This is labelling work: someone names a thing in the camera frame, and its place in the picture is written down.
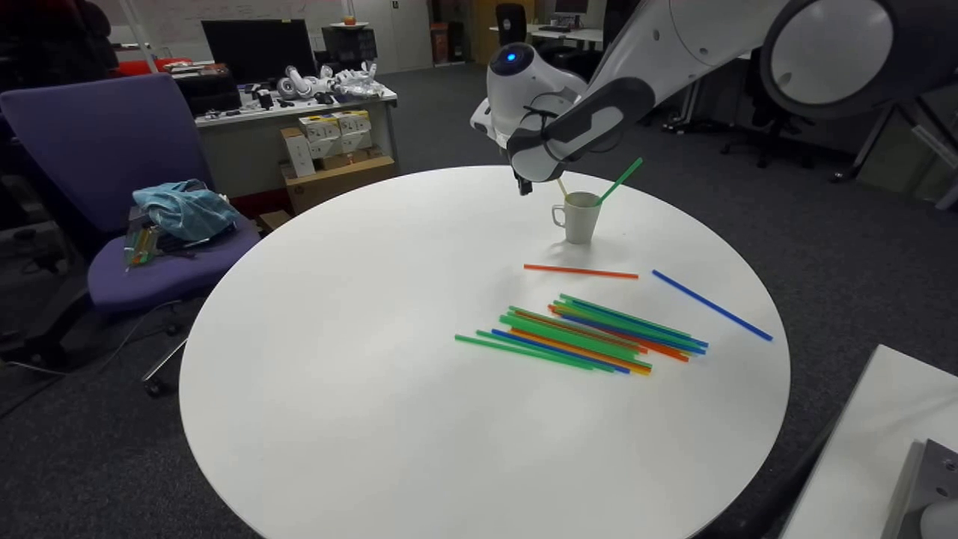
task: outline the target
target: purple chair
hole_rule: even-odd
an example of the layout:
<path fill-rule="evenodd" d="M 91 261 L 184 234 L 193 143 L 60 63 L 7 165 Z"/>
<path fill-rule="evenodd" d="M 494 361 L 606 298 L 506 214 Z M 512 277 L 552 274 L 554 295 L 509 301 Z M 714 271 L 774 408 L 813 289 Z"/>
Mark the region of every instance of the purple chair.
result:
<path fill-rule="evenodd" d="M 193 253 L 127 270 L 124 238 L 133 190 L 167 178 L 209 178 L 187 99 L 167 75 L 114 77 L 0 95 L 19 143 L 69 205 L 109 238 L 91 270 L 91 301 L 133 315 L 214 286 L 256 243 L 257 226 Z"/>

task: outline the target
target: computer monitor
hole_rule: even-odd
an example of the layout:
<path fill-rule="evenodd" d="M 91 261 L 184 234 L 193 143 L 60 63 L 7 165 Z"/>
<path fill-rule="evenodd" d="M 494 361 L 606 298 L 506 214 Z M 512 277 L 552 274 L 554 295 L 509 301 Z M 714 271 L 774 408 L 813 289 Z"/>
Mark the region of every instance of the computer monitor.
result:
<path fill-rule="evenodd" d="M 557 15 L 587 15 L 590 12 L 590 0 L 557 0 Z"/>
<path fill-rule="evenodd" d="M 205 20 L 217 63 L 239 83 L 281 77 L 289 65 L 314 75 L 305 20 Z"/>

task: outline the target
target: white round table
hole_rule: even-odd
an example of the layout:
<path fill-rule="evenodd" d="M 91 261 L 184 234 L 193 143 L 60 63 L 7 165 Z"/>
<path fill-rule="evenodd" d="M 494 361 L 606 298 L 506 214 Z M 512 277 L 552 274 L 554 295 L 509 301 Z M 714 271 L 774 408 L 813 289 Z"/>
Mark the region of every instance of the white round table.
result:
<path fill-rule="evenodd" d="M 181 373 L 184 427 L 221 500 L 272 539 L 666 539 L 735 503 L 789 408 L 775 301 L 724 238 L 643 190 L 606 204 L 590 249 L 563 243 L 557 201 L 557 186 L 518 196 L 509 168 L 446 168 L 322 204 L 253 249 L 199 315 Z M 617 376 L 453 337 L 557 294 L 688 330 L 711 354 Z"/>

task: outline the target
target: blue cloth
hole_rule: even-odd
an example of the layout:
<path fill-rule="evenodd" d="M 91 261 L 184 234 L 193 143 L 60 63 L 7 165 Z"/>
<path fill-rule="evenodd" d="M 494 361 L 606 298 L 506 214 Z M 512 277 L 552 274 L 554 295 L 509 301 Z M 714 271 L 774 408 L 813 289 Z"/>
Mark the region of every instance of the blue cloth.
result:
<path fill-rule="evenodd" d="M 160 183 L 133 190 L 133 201 L 150 214 L 150 222 L 181 243 L 209 243 L 224 229 L 233 229 L 233 205 L 209 190 L 202 178 Z"/>

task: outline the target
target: desk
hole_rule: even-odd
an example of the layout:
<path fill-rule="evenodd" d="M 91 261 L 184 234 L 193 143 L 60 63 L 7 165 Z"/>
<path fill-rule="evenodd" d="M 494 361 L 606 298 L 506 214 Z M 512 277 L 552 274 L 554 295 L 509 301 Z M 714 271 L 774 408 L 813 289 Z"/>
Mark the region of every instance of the desk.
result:
<path fill-rule="evenodd" d="M 528 23 L 528 35 L 554 38 L 554 42 L 582 42 L 590 51 L 602 51 L 602 27 L 578 27 L 569 33 L 552 33 L 552 30 L 542 30 L 542 23 Z"/>
<path fill-rule="evenodd" d="M 958 448 L 958 376 L 878 346 L 786 527 L 786 539 L 883 536 L 911 442 Z"/>
<path fill-rule="evenodd" d="M 609 183 L 566 173 L 569 189 Z M 751 267 L 711 226 L 620 189 L 593 249 L 561 243 L 557 186 L 443 168 L 322 204 L 209 294 L 184 354 L 184 427 L 221 500 L 265 536 L 636 539 L 708 527 L 771 454 L 789 334 Z M 522 264 L 639 270 L 642 280 Z M 762 342 L 651 274 L 700 286 Z M 615 376 L 453 342 L 506 306 L 578 294 L 687 325 L 694 366 Z"/>
<path fill-rule="evenodd" d="M 399 95 L 391 87 L 383 87 L 383 95 L 377 99 L 341 102 L 337 107 L 298 102 L 290 107 L 275 105 L 265 111 L 257 102 L 244 95 L 239 113 L 199 117 L 194 125 L 202 129 L 214 186 L 230 196 L 250 196 L 286 189 L 278 161 L 289 161 L 289 146 L 278 132 L 286 125 L 301 125 L 298 120 L 305 113 L 367 107 L 373 113 L 377 146 L 396 159 L 391 111 L 396 102 Z"/>

